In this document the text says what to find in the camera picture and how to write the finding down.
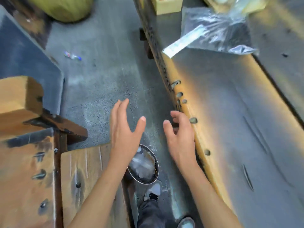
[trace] gray floor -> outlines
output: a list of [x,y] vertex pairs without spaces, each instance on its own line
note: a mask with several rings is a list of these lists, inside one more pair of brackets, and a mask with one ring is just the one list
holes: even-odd
[[[130,99],[127,118],[131,129],[142,115],[146,130],[141,143],[150,147],[160,164],[163,183],[160,207],[176,227],[185,216],[198,217],[188,186],[173,163],[162,128],[172,102],[154,60],[148,60],[139,41],[141,27],[132,0],[97,0],[91,16],[76,24],[53,23],[46,51],[65,75],[61,115],[88,129],[89,138],[69,149],[109,142],[109,114],[118,99]],[[82,61],[64,57],[68,51]],[[145,188],[136,188],[142,203]]]

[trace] metal bowl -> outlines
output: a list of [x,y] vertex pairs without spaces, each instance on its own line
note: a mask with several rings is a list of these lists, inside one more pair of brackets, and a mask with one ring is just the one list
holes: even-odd
[[129,168],[129,166],[128,166],[128,172],[132,176],[132,178],[135,181],[139,182],[140,184],[150,185],[150,184],[154,183],[158,178],[158,175],[159,175],[158,161],[157,161],[157,158],[156,158],[155,154],[152,152],[152,150],[150,150],[148,147],[146,147],[145,145],[142,145],[142,144],[139,144],[139,146],[142,147],[143,149],[145,149],[146,151],[148,151],[152,155],[152,157],[154,157],[154,159],[155,159],[155,174],[154,174],[154,177],[152,178],[151,182],[142,182],[141,179],[132,171],[132,169]]

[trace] jeans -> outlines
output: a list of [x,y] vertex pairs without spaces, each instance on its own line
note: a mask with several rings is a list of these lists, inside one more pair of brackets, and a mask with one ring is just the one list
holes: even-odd
[[165,228],[166,220],[156,200],[146,200],[138,212],[137,228]]

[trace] right hand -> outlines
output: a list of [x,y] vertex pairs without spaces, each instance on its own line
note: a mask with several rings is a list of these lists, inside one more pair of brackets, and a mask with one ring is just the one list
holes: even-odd
[[164,132],[169,152],[180,172],[184,174],[190,167],[196,166],[194,131],[188,117],[179,111],[171,111],[173,122],[179,123],[175,134],[168,120],[164,121]]

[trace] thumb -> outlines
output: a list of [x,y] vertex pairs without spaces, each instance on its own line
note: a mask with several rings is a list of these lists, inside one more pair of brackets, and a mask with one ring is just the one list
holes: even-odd
[[164,120],[163,127],[164,127],[164,132],[165,132],[167,141],[168,141],[170,138],[172,138],[172,137],[175,136],[175,134],[174,134],[174,132],[173,132],[173,127],[172,127],[171,123],[170,123],[168,120]]
[[146,128],[146,117],[142,116],[137,122],[134,133],[141,137],[142,133],[145,131],[145,128]]

